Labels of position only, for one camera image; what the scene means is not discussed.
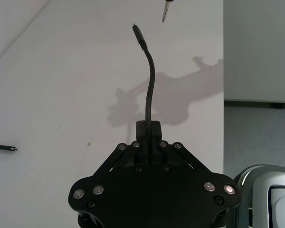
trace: white wall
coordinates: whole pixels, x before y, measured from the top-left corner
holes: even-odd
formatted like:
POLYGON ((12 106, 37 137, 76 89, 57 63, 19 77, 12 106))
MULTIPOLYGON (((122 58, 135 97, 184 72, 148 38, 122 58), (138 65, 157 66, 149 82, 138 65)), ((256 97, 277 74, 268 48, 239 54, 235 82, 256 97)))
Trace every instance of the white wall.
POLYGON ((0 57, 49 0, 0 0, 0 57))
POLYGON ((285 0, 224 0, 224 98, 285 102, 285 0))
POLYGON ((0 228, 78 227, 71 186, 135 140, 149 66, 132 23, 163 139, 222 172, 222 6, 174 1, 162 23, 164 0, 50 1, 0 59, 0 144, 19 148, 0 152, 0 228))

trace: bolt head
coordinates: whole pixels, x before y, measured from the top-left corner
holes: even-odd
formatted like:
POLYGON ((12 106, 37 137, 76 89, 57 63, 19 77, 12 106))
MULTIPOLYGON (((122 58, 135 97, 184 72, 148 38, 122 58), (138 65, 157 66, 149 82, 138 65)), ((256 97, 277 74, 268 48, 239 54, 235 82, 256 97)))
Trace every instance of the bolt head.
POLYGON ((134 142, 134 143, 133 143, 133 146, 134 146, 134 147, 139 147, 139 142, 134 142))
POLYGON ((216 204, 218 204, 218 205, 223 205, 223 204, 224 204, 224 199, 221 198, 220 196, 216 196, 216 197, 214 198, 214 202, 215 202, 216 204))
POLYGON ((169 169, 170 169, 169 165, 164 165, 162 168, 163 168, 163 170, 165 170, 165 171, 169 171, 169 169))
POLYGON ((230 195, 233 195, 233 194, 236 193, 236 190, 232 186, 230 186, 230 185, 225 185, 224 186, 224 190, 225 190, 226 193, 228 193, 230 195))
POLYGON ((215 191, 215 185, 211 182, 206 182, 204 187, 207 191, 215 191))
POLYGON ((136 171, 138 171, 138 172, 140 172, 140 171, 142 171, 143 170, 143 168, 141 167, 141 166, 136 166, 136 171))
POLYGON ((176 143, 176 144, 174 144, 174 147, 175 147, 176 149, 179 149, 179 148, 181 147, 181 145, 178 144, 178 143, 176 143))
POLYGON ((96 202, 94 200, 90 200, 88 203, 87 203, 87 207, 92 209, 94 207, 96 207, 96 202))
POLYGON ((125 149, 125 144, 121 143, 118 145, 119 150, 124 150, 125 149))
POLYGON ((166 142, 161 141, 161 143, 160 143, 160 146, 161 146, 161 147, 165 147, 166 145, 167 145, 167 143, 166 143, 166 142))
POLYGON ((100 195, 101 193, 103 193, 103 191, 104 191, 104 188, 101 185, 97 185, 93 188, 93 193, 95 195, 100 195))
POLYGON ((77 189, 73 193, 73 198, 74 199, 80 199, 81 197, 84 196, 84 194, 85 194, 85 191, 83 191, 83 189, 77 189))

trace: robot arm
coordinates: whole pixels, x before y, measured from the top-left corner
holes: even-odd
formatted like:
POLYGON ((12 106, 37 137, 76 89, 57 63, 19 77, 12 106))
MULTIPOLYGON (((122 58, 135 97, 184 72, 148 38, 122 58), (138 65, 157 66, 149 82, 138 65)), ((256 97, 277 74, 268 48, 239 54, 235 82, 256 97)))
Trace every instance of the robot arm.
MULTIPOLYGON (((140 30, 133 29, 144 50, 140 30)), ((93 176, 70 190, 68 202, 81 228, 218 228, 240 202, 231 178, 212 173, 180 142, 162 140, 160 122, 148 114, 152 63, 146 121, 136 122, 136 141, 117 145, 93 176)))

